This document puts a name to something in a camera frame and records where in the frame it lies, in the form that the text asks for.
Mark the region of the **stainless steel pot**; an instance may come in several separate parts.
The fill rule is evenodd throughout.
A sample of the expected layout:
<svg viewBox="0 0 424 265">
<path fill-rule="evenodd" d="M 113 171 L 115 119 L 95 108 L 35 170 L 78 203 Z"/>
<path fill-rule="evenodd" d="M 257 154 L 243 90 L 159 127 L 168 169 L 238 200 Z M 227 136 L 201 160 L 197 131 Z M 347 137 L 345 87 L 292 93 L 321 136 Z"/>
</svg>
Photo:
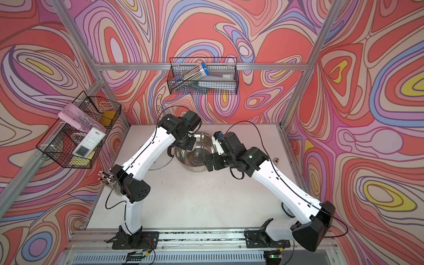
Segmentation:
<svg viewBox="0 0 424 265">
<path fill-rule="evenodd" d="M 175 157 L 181 165 L 188 171 L 200 173 L 207 171 L 205 159 L 207 155 L 216 153 L 213 138 L 210 134 L 200 132 L 195 133 L 196 142 L 191 151 L 169 146 L 167 154 Z"/>
</svg>

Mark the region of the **glass pot lid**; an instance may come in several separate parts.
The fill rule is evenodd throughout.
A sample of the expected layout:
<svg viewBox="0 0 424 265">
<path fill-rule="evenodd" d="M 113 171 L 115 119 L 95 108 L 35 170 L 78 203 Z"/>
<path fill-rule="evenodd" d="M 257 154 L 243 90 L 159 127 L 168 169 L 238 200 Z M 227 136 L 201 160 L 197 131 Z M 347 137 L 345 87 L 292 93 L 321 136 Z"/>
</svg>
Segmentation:
<svg viewBox="0 0 424 265">
<path fill-rule="evenodd" d="M 166 167 L 171 161 L 173 160 L 173 157 L 161 156 L 156 161 L 153 162 L 153 164 L 150 166 L 149 171 L 157 171 L 164 167 Z"/>
</svg>

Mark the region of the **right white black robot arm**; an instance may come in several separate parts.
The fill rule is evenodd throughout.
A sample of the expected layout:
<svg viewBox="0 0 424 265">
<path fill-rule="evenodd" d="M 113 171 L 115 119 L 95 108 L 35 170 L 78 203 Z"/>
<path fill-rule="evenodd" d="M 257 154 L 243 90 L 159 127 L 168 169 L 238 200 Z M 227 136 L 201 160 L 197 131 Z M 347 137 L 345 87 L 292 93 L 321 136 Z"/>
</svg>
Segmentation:
<svg viewBox="0 0 424 265">
<path fill-rule="evenodd" d="M 213 144 L 217 151 L 205 158 L 209 172 L 229 168 L 248 175 L 271 191 L 292 216 L 292 220 L 268 219 L 259 229 L 260 240 L 266 244 L 293 240 L 308 251 L 316 251 L 331 227 L 333 204 L 322 203 L 303 191 L 281 173 L 261 149 L 245 148 L 235 133 L 217 131 Z"/>
</svg>

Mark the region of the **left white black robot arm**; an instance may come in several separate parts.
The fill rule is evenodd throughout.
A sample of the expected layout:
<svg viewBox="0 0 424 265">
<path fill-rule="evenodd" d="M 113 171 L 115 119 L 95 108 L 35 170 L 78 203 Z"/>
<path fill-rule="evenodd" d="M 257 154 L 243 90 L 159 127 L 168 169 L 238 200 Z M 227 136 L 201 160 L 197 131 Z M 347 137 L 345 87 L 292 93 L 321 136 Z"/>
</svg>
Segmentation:
<svg viewBox="0 0 424 265">
<path fill-rule="evenodd" d="M 142 201 L 150 193 L 150 186 L 143 180 L 159 156 L 173 146 L 191 151 L 196 142 L 193 135 L 201 127 L 201 118 L 189 110 L 181 117 L 165 115 L 146 143 L 123 165 L 114 165 L 110 173 L 119 186 L 125 202 L 122 230 L 129 236 L 142 228 Z"/>
</svg>

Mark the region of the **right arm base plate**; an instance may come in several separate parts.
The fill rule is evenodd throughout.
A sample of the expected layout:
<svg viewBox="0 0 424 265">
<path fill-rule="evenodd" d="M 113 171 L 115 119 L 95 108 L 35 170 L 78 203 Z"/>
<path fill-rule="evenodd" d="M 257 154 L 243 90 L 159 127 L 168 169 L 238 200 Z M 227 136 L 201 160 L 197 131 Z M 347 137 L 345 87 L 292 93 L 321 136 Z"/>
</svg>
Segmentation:
<svg viewBox="0 0 424 265">
<path fill-rule="evenodd" d="M 291 243 L 289 240 L 275 241 L 271 239 L 264 231 L 245 229 L 244 232 L 245 242 L 247 248 L 290 248 Z"/>
</svg>

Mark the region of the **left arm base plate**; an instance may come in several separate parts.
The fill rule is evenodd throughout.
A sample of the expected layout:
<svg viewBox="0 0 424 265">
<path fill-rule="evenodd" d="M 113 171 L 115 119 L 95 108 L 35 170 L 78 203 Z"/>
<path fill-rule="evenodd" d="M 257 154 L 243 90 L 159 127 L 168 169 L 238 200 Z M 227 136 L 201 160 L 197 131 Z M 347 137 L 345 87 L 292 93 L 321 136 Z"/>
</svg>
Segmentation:
<svg viewBox="0 0 424 265">
<path fill-rule="evenodd" d="M 156 249 L 159 235 L 160 233 L 157 231 L 142 231 L 129 235 L 122 230 L 118 231 L 107 243 L 112 243 L 114 250 L 150 250 Z"/>
</svg>

